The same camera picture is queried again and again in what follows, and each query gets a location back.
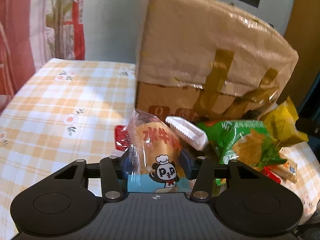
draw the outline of plaid tablecloth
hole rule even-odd
[[[287,180],[281,184],[301,199],[303,216],[300,224],[304,224],[316,211],[320,199],[320,164],[306,142],[282,148],[282,153],[298,165],[297,183]]]
[[[135,102],[134,65],[50,60],[0,116],[0,239],[17,230],[13,198],[76,159],[99,162],[115,149],[114,126]],[[99,180],[89,189],[101,195]]]

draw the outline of panda logo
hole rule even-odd
[[[150,178],[156,182],[164,183],[164,187],[175,187],[180,180],[175,169],[175,163],[169,162],[168,155],[160,155],[156,158],[156,161],[152,165],[156,172],[150,172]]]

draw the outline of white wall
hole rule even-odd
[[[84,0],[86,60],[135,63],[140,0]]]
[[[255,8],[238,0],[224,1],[273,24],[282,34],[293,4],[293,0],[261,0]],[[84,0],[85,59],[135,63],[139,7],[140,0]]]

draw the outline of plastic wrapper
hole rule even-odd
[[[269,168],[264,167],[261,171],[261,173],[265,176],[267,176],[269,179],[272,179],[273,181],[275,181],[276,183],[280,184],[281,183],[281,179],[278,178],[276,175],[274,175]]]
[[[291,159],[287,159],[285,164],[268,166],[268,168],[284,180],[290,180],[293,183],[297,182],[296,174],[298,165]]]
[[[237,159],[260,171],[264,166],[284,164],[263,122],[218,121],[197,124],[205,131],[209,142],[215,147],[219,163],[228,164]],[[216,179],[217,185],[225,179]]]
[[[306,133],[296,129],[295,123],[298,119],[297,110],[290,97],[274,110],[260,118],[271,138],[277,144],[277,149],[309,141]]]
[[[182,140],[197,151],[202,151],[209,143],[204,131],[182,117],[168,116],[165,121]]]
[[[129,192],[189,192],[189,181],[179,164],[179,137],[156,116],[133,109],[128,124],[135,146]]]
[[[125,151],[130,147],[129,134],[125,125],[115,126],[115,146],[118,151]]]

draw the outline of red snack package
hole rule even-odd
[[[115,126],[115,144],[119,151],[125,151],[130,147],[129,134],[125,125]]]
[[[261,173],[263,175],[267,176],[269,179],[272,179],[276,183],[278,183],[278,184],[281,183],[281,179],[279,177],[277,177],[276,175],[274,175],[268,168],[264,167],[262,169]]]

